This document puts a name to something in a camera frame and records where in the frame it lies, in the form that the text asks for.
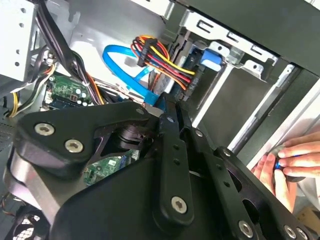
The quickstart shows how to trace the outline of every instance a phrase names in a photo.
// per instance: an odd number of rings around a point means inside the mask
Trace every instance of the cable bundle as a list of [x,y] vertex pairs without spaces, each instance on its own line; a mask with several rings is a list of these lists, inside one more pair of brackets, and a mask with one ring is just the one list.
[[74,79],[87,87],[94,104],[105,104],[106,102],[102,98],[94,79],[86,72],[83,59],[69,48],[64,36],[51,17],[45,1],[39,1],[35,19],[46,44],[59,63]]
[[[158,72],[170,77],[183,90],[187,89],[188,84],[191,82],[194,71],[184,69],[177,66],[170,61],[170,55],[165,46],[152,36],[139,36],[136,37],[131,44],[131,50],[139,61],[143,61],[145,65],[155,68]],[[153,86],[154,88],[159,74],[156,76]]]

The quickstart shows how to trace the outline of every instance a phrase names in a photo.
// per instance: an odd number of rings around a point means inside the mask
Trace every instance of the red wire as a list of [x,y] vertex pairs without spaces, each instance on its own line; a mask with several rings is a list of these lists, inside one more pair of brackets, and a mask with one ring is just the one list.
[[[142,51],[142,47],[140,45],[137,45],[139,50]],[[185,80],[187,83],[190,83],[191,80],[189,78],[187,78],[186,76],[174,71],[172,68],[170,68],[169,66],[163,64],[161,61],[159,61],[158,59],[156,59],[154,56],[152,56],[151,54],[147,55],[149,58],[151,58],[152,60],[154,60],[157,64],[159,64],[161,67],[165,68],[166,70],[168,70],[169,72],[171,72],[173,75]]]
[[[147,40],[147,39],[148,39],[147,37],[144,37],[144,36],[142,36],[141,38],[142,38],[143,40]],[[164,46],[161,42],[159,42],[159,41],[157,41],[156,44],[162,49],[162,51],[163,51],[164,54],[165,54],[165,57],[166,57],[167,59],[170,59],[168,50],[165,48],[165,46]]]

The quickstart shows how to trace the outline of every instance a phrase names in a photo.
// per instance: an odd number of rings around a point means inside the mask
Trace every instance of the wire connector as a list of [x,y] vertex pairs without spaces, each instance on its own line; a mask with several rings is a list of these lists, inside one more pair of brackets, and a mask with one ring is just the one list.
[[156,38],[149,38],[149,39],[145,40],[145,44],[143,46],[143,49],[141,51],[141,55],[139,56],[139,60],[137,63],[137,65],[139,67],[143,68],[146,66],[145,61],[146,61],[146,58],[147,58],[148,53],[150,51],[150,47],[157,45],[157,43],[158,43],[158,39],[156,39]]

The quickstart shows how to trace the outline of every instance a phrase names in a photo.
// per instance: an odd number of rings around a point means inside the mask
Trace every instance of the yellow wire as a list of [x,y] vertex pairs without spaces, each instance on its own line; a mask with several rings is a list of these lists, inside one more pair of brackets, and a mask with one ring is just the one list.
[[175,65],[172,61],[168,60],[165,56],[163,56],[154,46],[151,46],[151,49],[155,52],[155,54],[157,54],[162,60],[164,60],[167,64],[171,65],[172,67],[186,74],[191,74],[191,75],[196,74],[194,71],[189,71],[182,67],[179,67],[178,65]]
[[171,74],[169,74],[169,73],[167,73],[167,72],[165,72],[165,71],[162,71],[160,68],[158,68],[158,67],[156,67],[155,65],[150,64],[150,63],[148,63],[148,62],[145,62],[145,64],[148,65],[148,66],[150,66],[150,67],[152,67],[152,68],[157,69],[160,73],[162,73],[162,74],[168,76],[169,78],[173,79],[177,84],[180,85],[180,87],[181,87],[183,90],[187,90],[187,88],[182,84],[182,82],[180,82],[178,79],[176,79],[176,78],[175,78],[174,76],[172,76]]
[[18,95],[16,92],[13,92],[12,95],[13,95],[13,108],[12,108],[12,112],[9,116],[10,118],[12,118],[18,110]]

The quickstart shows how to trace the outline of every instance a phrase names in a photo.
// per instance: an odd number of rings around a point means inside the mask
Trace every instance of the orange wire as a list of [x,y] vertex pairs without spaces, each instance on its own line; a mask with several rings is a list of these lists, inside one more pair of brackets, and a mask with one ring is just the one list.
[[[137,54],[136,51],[133,49],[133,46],[131,45],[130,47],[131,47],[131,50],[132,50],[133,54],[134,54],[137,58],[139,58],[138,54]],[[155,65],[153,65],[153,64],[151,64],[151,63],[145,62],[145,64],[148,65],[148,66],[150,66],[150,67],[153,67],[153,68],[157,69],[160,73],[162,73],[162,74],[168,76],[169,78],[173,79],[177,84],[180,85],[180,87],[181,87],[183,90],[187,90],[187,88],[183,85],[183,83],[180,82],[178,79],[176,79],[176,78],[175,78],[173,75],[171,75],[170,73],[167,73],[167,72],[163,71],[161,68],[159,68],[159,67],[157,67],[157,66],[155,66]]]
[[157,75],[155,76],[155,79],[154,79],[153,83],[152,83],[152,86],[151,86],[151,88],[150,88],[150,91],[153,91],[153,90],[154,90],[154,88],[155,88],[155,86],[156,86],[159,78],[160,78],[160,74],[157,74]]
[[44,71],[44,74],[48,74],[48,73],[52,70],[53,66],[54,66],[54,65],[51,65],[51,67],[49,67],[47,70],[45,70],[45,71]]
[[97,96],[98,96],[101,104],[104,105],[105,102],[104,102],[103,98],[101,97],[101,94],[100,94],[99,89],[98,89],[98,87],[97,87],[97,85],[96,85],[96,83],[95,83],[95,80],[92,78],[92,76],[90,76],[89,73],[86,72],[86,75],[88,76],[90,82],[92,83],[92,85],[93,85],[93,87],[94,87],[94,89],[95,89],[95,91],[96,91],[96,93],[97,93]]
[[[149,35],[142,35],[142,36],[139,36],[139,39],[145,43],[146,41],[144,39],[155,39],[153,36],[149,36]],[[157,41],[157,44],[159,45],[159,47],[163,50],[164,54],[165,54],[165,57],[170,60],[170,55],[169,55],[169,52],[168,50],[166,49],[166,47],[158,40]]]

